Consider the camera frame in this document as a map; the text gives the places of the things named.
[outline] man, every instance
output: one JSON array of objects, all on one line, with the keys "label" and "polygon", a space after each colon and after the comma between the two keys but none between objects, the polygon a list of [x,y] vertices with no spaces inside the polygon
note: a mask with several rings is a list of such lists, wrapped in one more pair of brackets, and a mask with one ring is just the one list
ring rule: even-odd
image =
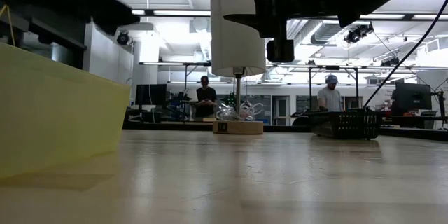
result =
[{"label": "man", "polygon": [[216,106],[216,91],[209,87],[209,77],[201,77],[201,88],[196,90],[196,120],[200,118],[214,118]]},{"label": "man", "polygon": [[341,93],[336,90],[337,77],[329,75],[325,80],[327,86],[317,93],[319,108],[321,111],[341,112]]}]

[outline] black shirt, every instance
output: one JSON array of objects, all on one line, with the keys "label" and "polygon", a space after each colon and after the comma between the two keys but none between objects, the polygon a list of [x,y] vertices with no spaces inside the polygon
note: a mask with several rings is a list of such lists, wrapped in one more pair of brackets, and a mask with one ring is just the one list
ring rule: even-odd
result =
[{"label": "black shirt", "polygon": [[[197,93],[197,99],[199,102],[202,102],[206,99],[215,102],[216,101],[216,91],[211,88],[211,87],[207,87],[206,89],[204,88],[198,88],[196,90]],[[196,108],[196,117],[206,117],[206,116],[210,116],[213,115],[215,113],[214,111],[214,106],[198,106]]]}]

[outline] black plastic crate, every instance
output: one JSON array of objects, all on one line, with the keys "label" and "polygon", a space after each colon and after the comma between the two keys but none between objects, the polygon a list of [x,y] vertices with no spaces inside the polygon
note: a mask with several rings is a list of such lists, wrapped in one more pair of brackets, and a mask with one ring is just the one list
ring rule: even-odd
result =
[{"label": "black plastic crate", "polygon": [[313,133],[337,139],[375,139],[382,121],[381,113],[364,110],[318,112],[309,116]]}]

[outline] computer monitor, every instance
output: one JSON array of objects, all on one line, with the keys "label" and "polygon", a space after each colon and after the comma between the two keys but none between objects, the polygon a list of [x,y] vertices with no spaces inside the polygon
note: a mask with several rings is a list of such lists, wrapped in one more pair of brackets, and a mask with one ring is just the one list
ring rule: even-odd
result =
[{"label": "computer monitor", "polygon": [[162,85],[137,85],[135,104],[139,105],[160,105],[167,102],[167,84]]},{"label": "computer monitor", "polygon": [[396,83],[395,100],[404,111],[433,109],[429,85]]}]

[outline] gray shirt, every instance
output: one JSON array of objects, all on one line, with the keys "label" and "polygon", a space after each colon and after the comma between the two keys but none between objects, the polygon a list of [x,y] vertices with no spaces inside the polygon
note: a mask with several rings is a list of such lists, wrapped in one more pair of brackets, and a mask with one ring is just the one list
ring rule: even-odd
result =
[{"label": "gray shirt", "polygon": [[329,112],[342,111],[341,93],[338,90],[331,90],[325,87],[317,93],[317,99],[323,99],[325,101]]}]

